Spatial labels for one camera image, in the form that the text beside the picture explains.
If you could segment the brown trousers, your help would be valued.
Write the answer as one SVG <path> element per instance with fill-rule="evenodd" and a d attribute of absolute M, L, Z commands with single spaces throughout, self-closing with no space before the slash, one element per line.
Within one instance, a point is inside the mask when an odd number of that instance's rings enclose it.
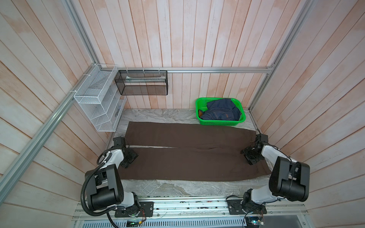
<path fill-rule="evenodd" d="M 130 122 L 125 139 L 137 158 L 118 172 L 123 180 L 243 181 L 269 175 L 265 161 L 250 165 L 241 153 L 255 136 L 230 126 Z"/>

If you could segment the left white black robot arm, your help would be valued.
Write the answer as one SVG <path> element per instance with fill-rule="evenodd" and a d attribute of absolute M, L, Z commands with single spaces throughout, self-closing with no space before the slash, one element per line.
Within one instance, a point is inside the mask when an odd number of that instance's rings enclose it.
<path fill-rule="evenodd" d="M 136 217 L 141 211 L 139 199 L 134 192 L 124 190 L 118 168 L 128 168 L 138 154 L 126 146 L 121 136 L 113 142 L 98 157 L 97 168 L 86 172 L 80 193 L 81 206 L 86 214 L 94 217 L 111 211 Z"/>

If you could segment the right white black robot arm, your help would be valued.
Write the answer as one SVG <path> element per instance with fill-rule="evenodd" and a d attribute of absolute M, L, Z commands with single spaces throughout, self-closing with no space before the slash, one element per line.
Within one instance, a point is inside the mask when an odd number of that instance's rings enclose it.
<path fill-rule="evenodd" d="M 269 138 L 257 134 L 254 145 L 241 151 L 249 165 L 262 160 L 274 164 L 269 183 L 245 192 L 241 206 L 244 212 L 265 211 L 265 205 L 281 200 L 304 202 L 309 197 L 310 166 L 285 155 L 269 144 Z"/>

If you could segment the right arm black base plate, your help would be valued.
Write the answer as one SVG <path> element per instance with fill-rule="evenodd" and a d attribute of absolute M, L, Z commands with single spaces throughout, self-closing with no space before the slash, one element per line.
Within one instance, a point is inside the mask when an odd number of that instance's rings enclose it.
<path fill-rule="evenodd" d="M 245 215 L 245 214 L 267 214 L 264 205 L 248 204 L 242 206 L 242 199 L 227 199 L 227 206 L 230 215 Z"/>

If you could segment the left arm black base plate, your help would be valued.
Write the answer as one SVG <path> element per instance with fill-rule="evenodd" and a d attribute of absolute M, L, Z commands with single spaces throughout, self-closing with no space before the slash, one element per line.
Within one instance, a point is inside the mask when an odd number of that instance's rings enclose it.
<path fill-rule="evenodd" d="M 128 219 L 136 219 L 142 218 L 143 216 L 149 218 L 153 216 L 154 212 L 154 202 L 152 201 L 141 201 L 139 202 L 140 206 L 138 209 L 135 209 L 133 206 L 131 210 L 121 210 L 115 212 L 116 218 L 128 218 Z"/>

